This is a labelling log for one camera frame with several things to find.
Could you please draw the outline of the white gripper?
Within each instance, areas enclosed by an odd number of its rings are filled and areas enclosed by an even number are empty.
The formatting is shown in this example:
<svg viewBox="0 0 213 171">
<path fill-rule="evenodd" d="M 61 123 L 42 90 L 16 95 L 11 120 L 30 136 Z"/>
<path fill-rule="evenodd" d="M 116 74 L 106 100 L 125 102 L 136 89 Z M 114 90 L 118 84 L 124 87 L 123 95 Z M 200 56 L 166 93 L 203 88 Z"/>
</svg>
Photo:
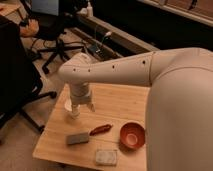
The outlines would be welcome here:
<svg viewBox="0 0 213 171">
<path fill-rule="evenodd" d="M 78 117 L 80 114 L 78 105 L 87 104 L 87 107 L 95 112 L 94 104 L 91 103 L 92 91 L 88 83 L 70 84 L 69 87 L 71 102 L 74 104 L 71 106 L 71 116 L 73 118 Z"/>
</svg>

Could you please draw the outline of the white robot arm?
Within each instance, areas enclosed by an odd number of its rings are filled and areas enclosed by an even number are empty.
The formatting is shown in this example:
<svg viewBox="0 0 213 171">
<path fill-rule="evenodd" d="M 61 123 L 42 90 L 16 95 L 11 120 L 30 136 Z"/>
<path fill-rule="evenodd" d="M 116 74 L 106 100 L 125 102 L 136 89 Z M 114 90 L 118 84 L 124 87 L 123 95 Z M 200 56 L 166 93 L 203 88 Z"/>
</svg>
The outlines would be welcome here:
<svg viewBox="0 0 213 171">
<path fill-rule="evenodd" d="M 212 51 L 169 49 L 102 62 L 78 53 L 59 75 L 74 113 L 91 101 L 91 83 L 148 87 L 147 171 L 213 171 Z"/>
</svg>

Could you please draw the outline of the person's hand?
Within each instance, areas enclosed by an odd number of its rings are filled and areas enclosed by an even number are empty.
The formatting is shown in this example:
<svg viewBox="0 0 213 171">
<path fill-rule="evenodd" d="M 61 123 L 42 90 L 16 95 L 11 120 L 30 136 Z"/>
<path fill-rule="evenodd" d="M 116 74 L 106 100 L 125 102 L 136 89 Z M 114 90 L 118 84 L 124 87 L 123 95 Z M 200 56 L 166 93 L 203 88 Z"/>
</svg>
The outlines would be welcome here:
<svg viewBox="0 0 213 171">
<path fill-rule="evenodd" d="M 33 37 L 39 31 L 38 21 L 35 19 L 29 19 L 26 26 L 20 27 L 20 36 L 21 37 Z"/>
</svg>

